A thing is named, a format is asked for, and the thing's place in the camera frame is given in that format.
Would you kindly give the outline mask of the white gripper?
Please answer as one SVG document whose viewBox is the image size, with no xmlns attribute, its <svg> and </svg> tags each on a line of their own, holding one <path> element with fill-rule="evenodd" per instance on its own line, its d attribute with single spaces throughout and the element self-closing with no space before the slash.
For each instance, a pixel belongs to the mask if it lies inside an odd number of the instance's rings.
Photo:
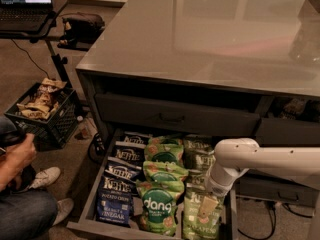
<svg viewBox="0 0 320 240">
<path fill-rule="evenodd" d="M 231 190 L 235 180 L 238 178 L 238 171 L 233 168 L 226 168 L 215 162 L 207 171 L 204 179 L 206 190 L 214 196 L 224 197 Z M 218 205 L 214 197 L 205 196 L 201 201 L 198 216 L 206 218 Z"/>
</svg>

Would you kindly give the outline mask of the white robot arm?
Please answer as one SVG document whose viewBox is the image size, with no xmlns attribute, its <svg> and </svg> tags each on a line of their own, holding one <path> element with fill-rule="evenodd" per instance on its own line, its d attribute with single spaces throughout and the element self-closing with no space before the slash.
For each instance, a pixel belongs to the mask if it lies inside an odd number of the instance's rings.
<svg viewBox="0 0 320 240">
<path fill-rule="evenodd" d="M 319 147 L 260 147 L 250 138 L 224 139 L 214 147 L 214 157 L 204 185 L 216 197 L 226 196 L 249 169 L 320 190 Z"/>
</svg>

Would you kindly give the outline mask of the person's hand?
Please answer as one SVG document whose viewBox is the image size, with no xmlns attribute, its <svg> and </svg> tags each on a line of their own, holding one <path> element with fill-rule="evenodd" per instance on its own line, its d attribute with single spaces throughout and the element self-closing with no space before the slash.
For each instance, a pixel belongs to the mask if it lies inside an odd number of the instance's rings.
<svg viewBox="0 0 320 240">
<path fill-rule="evenodd" d="M 0 160 L 0 191 L 12 182 L 20 187 L 22 170 L 36 158 L 33 140 L 34 135 L 28 133 L 22 143 L 6 148 Z"/>
</svg>

